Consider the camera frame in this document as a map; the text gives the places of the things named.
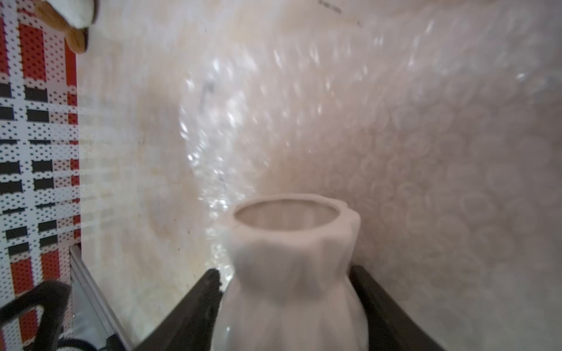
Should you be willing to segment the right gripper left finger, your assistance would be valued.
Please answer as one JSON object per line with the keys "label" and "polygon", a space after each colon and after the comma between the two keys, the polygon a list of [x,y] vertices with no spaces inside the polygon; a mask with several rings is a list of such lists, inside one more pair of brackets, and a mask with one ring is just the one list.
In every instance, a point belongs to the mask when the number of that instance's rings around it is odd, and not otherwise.
{"label": "right gripper left finger", "polygon": [[209,269],[137,351],[210,351],[220,308],[220,272]]}

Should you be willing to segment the aluminium front rail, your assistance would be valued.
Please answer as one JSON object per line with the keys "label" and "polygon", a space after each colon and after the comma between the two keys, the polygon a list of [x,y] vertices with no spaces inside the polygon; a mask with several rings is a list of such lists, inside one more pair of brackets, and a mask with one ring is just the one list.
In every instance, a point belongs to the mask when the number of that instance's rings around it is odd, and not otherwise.
{"label": "aluminium front rail", "polygon": [[73,333],[97,350],[131,350],[130,338],[82,260],[80,246],[70,247]]}

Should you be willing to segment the small white ribbed vase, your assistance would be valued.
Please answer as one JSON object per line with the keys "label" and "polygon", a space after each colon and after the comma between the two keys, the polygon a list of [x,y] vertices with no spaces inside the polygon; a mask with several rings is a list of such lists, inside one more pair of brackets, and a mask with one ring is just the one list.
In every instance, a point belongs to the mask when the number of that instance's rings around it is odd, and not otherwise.
{"label": "small white ribbed vase", "polygon": [[214,350],[367,350],[364,308],[348,276],[361,225],[320,195],[255,198],[222,219],[234,269]]}

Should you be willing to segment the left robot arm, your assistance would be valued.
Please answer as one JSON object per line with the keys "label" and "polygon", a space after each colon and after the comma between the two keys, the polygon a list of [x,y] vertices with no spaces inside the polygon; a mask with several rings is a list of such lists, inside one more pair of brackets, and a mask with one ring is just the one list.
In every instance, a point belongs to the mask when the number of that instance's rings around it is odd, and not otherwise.
{"label": "left robot arm", "polygon": [[2,350],[129,350],[102,296],[54,280],[1,307]]}

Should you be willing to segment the brown white plush dog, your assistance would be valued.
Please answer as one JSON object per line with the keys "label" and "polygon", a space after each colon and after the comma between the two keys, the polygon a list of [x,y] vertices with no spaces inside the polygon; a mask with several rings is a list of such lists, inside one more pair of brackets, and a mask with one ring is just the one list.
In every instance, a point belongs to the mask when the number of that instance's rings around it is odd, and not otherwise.
{"label": "brown white plush dog", "polygon": [[35,15],[46,25],[64,34],[69,49],[84,54],[88,48],[88,30],[97,17],[95,0],[34,1]]}

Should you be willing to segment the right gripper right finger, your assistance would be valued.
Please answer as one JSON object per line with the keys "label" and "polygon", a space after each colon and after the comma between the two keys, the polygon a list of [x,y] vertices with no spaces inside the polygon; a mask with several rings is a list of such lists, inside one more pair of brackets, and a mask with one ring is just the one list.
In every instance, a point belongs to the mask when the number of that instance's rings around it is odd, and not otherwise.
{"label": "right gripper right finger", "polygon": [[443,351],[363,266],[352,266],[349,278],[367,317],[369,350]]}

